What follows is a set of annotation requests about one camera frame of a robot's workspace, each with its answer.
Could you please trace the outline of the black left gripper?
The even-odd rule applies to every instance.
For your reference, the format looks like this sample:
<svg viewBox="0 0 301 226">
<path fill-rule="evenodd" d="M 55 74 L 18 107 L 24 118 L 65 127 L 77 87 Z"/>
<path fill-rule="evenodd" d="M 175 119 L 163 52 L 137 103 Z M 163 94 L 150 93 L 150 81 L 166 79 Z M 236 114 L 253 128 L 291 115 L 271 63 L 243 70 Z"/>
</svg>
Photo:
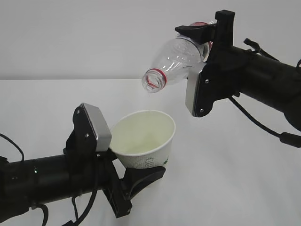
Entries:
<svg viewBox="0 0 301 226">
<path fill-rule="evenodd" d="M 72 177 L 81 173 L 85 177 L 92 177 L 92 199 L 98 190 L 102 190 L 113 211 L 130 211 L 130 200 L 163 177 L 165 167 L 157 166 L 147 169 L 126 168 L 123 178 L 119 179 L 112 163 L 116 159 L 115 154 L 110 148 L 106 152 L 96 152 L 96 138 L 80 105 L 73 113 L 72 123 L 73 130 L 63 153 Z"/>
</svg>

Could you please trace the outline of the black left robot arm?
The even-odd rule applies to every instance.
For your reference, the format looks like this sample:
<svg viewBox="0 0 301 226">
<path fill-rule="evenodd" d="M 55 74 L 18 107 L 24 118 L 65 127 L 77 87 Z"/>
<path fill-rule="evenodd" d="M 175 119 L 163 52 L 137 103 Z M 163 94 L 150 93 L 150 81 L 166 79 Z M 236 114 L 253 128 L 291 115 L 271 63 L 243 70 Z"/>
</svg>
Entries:
<svg viewBox="0 0 301 226">
<path fill-rule="evenodd" d="M 101 110 L 86 103 L 74 111 L 73 131 L 61 155 L 8 162 L 0 160 L 0 215 L 17 216 L 39 204 L 103 191 L 116 217 L 128 215 L 131 199 L 162 178 L 162 166 L 127 167 L 119 178 L 110 149 L 111 133 Z"/>
</svg>

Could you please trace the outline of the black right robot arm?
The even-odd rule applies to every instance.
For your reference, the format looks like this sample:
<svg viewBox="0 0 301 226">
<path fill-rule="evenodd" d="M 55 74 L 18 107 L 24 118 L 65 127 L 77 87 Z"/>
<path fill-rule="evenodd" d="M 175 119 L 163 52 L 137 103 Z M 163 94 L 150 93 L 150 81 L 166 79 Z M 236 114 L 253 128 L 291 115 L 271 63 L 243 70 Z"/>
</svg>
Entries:
<svg viewBox="0 0 301 226">
<path fill-rule="evenodd" d="M 249 49 L 233 44 L 235 13 L 220 10 L 216 23 L 176 27 L 198 44 L 212 42 L 205 62 L 190 68 L 186 106 L 194 117 L 210 113 L 215 101 L 245 94 L 282 112 L 296 129 L 301 128 L 301 69 L 260 54 L 259 45 L 245 40 Z"/>
</svg>

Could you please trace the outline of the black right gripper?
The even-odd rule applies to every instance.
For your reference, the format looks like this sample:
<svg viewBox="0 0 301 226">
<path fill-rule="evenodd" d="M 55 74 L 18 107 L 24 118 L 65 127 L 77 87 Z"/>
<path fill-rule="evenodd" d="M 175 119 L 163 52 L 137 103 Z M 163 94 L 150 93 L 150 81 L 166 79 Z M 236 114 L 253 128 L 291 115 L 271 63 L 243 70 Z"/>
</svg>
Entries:
<svg viewBox="0 0 301 226">
<path fill-rule="evenodd" d="M 209 114 L 214 102 L 240 95 L 236 73 L 246 66 L 247 58 L 242 50 L 233 45 L 234 17 L 235 12 L 220 10 L 215 13 L 214 24 L 181 25 L 174 29 L 198 44 L 213 43 L 199 78 L 198 117 Z"/>
</svg>

